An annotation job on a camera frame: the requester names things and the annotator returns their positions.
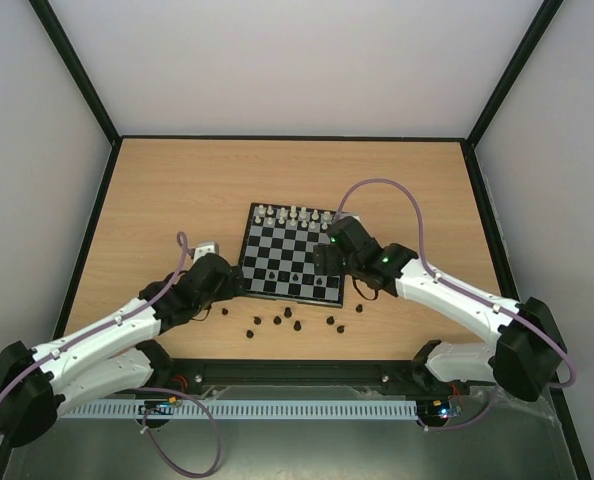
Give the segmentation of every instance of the robot end effector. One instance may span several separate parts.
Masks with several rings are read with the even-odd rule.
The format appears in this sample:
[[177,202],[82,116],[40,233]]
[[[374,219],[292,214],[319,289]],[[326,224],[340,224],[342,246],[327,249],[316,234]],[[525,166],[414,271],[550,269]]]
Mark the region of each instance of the robot end effector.
[[[382,248],[354,217],[335,222],[329,228],[328,236],[330,245],[318,245],[314,249],[316,273],[348,274],[376,292],[383,290],[395,297],[418,301],[458,321],[484,339],[494,352],[485,360],[485,368],[492,369],[494,381],[515,397],[525,401],[537,400],[555,376],[561,363],[560,355],[524,325],[500,313],[497,305],[492,305],[512,306],[514,312],[566,351],[550,309],[540,300],[531,297],[520,304],[496,297],[494,302],[489,301],[487,299],[493,295],[457,279],[451,282],[456,288],[450,290],[445,286],[448,282],[439,281],[439,277],[447,275],[402,245],[393,243]],[[486,297],[482,303],[489,303],[492,308],[473,303],[476,297]],[[439,352],[442,346],[437,342],[434,345],[432,348]],[[439,376],[429,363],[427,370]],[[455,379],[469,380],[467,374]]]

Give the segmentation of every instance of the white wall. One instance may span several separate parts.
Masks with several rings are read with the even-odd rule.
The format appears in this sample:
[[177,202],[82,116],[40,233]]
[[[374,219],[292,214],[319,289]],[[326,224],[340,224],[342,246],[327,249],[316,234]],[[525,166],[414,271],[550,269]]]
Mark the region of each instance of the white wall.
[[541,0],[53,0],[122,134],[465,136]]
[[22,0],[0,1],[0,350],[52,333],[109,146]]
[[594,478],[594,2],[564,2],[478,153],[520,292],[579,366],[566,398]]

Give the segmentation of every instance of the black square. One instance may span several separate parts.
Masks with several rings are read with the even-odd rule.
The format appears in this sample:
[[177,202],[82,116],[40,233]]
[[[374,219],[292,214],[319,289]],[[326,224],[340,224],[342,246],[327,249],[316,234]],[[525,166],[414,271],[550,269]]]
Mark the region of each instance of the black square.
[[275,290],[277,290],[277,282],[272,280],[266,280],[264,282],[264,292],[275,293]]
[[326,286],[329,288],[339,287],[339,277],[328,277],[326,278]]
[[318,299],[326,298],[326,288],[325,287],[313,287],[313,297]]

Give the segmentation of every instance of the chess square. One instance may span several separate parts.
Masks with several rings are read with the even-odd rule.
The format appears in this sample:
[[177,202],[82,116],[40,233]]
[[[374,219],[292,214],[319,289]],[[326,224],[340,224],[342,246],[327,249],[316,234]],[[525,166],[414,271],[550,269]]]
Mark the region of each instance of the chess square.
[[255,262],[255,268],[263,268],[264,270],[268,269],[268,259],[257,257],[257,261]]
[[293,262],[292,260],[280,260],[279,261],[279,270],[282,272],[290,272],[290,268],[292,267]]
[[339,277],[326,277],[326,286],[328,288],[339,288]]
[[326,287],[313,287],[313,297],[319,300],[326,299]]
[[277,288],[277,282],[275,282],[273,280],[266,280],[264,282],[264,292],[275,293],[276,288]]

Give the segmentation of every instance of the wooden tabletop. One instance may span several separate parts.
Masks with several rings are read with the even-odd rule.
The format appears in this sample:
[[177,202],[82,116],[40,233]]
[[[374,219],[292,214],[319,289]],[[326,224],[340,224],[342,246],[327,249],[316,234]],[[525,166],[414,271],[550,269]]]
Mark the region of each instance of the wooden tabletop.
[[[236,264],[251,202],[334,211],[359,180],[386,177],[421,205],[426,251],[438,268],[498,293],[464,158],[457,143],[257,140],[124,140],[67,326],[78,330],[124,305],[179,258],[178,230],[190,242],[216,241]],[[408,199],[386,185],[357,190],[357,213],[381,245],[414,250],[417,223]],[[363,313],[357,313],[357,304]],[[177,358],[410,359],[428,340],[476,341],[428,308],[382,293],[366,302],[346,283],[344,308],[254,298],[215,304],[205,322],[158,337]],[[290,306],[281,325],[273,317]],[[326,324],[333,315],[335,326]],[[262,324],[253,324],[253,316]],[[299,320],[301,331],[293,329]],[[345,326],[343,334],[336,327]],[[252,330],[254,337],[246,337]]]

